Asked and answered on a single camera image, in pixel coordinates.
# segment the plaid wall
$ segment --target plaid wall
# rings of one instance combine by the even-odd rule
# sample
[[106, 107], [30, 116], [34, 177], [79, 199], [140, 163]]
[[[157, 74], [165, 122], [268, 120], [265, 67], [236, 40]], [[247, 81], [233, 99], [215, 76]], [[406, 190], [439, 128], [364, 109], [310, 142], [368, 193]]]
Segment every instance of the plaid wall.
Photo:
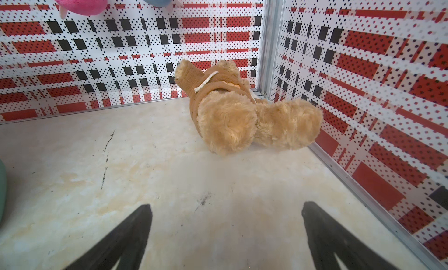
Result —
[[184, 97], [173, 77], [183, 58], [234, 60], [256, 87], [265, 0], [108, 1], [62, 21], [54, 0], [0, 0], [0, 123]]
[[270, 96], [448, 267], [446, 1], [286, 0]]

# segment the stained floor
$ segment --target stained floor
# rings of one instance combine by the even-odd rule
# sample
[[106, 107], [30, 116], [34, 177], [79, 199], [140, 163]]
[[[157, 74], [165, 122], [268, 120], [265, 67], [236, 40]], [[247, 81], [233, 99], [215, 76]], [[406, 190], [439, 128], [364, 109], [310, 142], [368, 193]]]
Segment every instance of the stained floor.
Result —
[[140, 269], [314, 269], [314, 201], [404, 270], [425, 269], [307, 148], [211, 154], [188, 99], [0, 125], [0, 269], [62, 269], [142, 204]]

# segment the teddy bear foot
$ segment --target teddy bear foot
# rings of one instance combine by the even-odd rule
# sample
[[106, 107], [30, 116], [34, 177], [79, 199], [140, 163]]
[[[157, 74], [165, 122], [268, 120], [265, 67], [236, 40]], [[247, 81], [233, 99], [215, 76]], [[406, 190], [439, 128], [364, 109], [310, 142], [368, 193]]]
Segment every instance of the teddy bear foot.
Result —
[[320, 132], [322, 111], [301, 99], [273, 104], [257, 103], [256, 143], [278, 149], [310, 145]]
[[219, 155], [250, 146], [257, 131], [255, 104], [235, 92], [210, 92], [199, 104], [198, 125], [211, 152]]

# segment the brown teddy bear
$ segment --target brown teddy bear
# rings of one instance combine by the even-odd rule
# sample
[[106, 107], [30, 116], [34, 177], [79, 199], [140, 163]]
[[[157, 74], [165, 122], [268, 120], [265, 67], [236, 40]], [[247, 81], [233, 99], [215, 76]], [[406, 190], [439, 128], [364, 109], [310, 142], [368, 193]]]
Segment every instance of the brown teddy bear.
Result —
[[199, 135], [219, 155], [243, 150], [252, 141], [295, 150], [311, 144], [320, 132], [320, 109], [306, 100], [269, 103], [254, 98], [233, 61], [221, 60], [203, 72], [183, 59], [174, 80], [190, 98]]

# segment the brown sweater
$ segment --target brown sweater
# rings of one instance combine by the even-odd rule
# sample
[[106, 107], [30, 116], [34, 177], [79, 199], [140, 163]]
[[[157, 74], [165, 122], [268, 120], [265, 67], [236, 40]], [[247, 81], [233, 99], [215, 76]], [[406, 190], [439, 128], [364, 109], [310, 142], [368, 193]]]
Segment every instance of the brown sweater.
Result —
[[[244, 84], [240, 79], [238, 79], [238, 77], [217, 65], [211, 67], [205, 72], [202, 72], [190, 62], [188, 62], [188, 65], [185, 65], [183, 68], [184, 70], [182, 71], [181, 78], [176, 78], [175, 82], [185, 91], [185, 93], [187, 93], [190, 98], [190, 115], [199, 135], [201, 135], [201, 132], [199, 131], [198, 125], [198, 107], [202, 99], [204, 99], [205, 96], [207, 96], [207, 94], [211, 91], [217, 89], [223, 89], [229, 92], [234, 91], [235, 93], [247, 96], [253, 103], [255, 103], [255, 100], [250, 95], [249, 86]], [[200, 86], [201, 83], [203, 83], [207, 77], [215, 71], [218, 71], [218, 73], [212, 76], [209, 82], [206, 83], [205, 86], [198, 91], [198, 93], [196, 93], [194, 89]], [[228, 85], [227, 82], [238, 84], [240, 88]]]

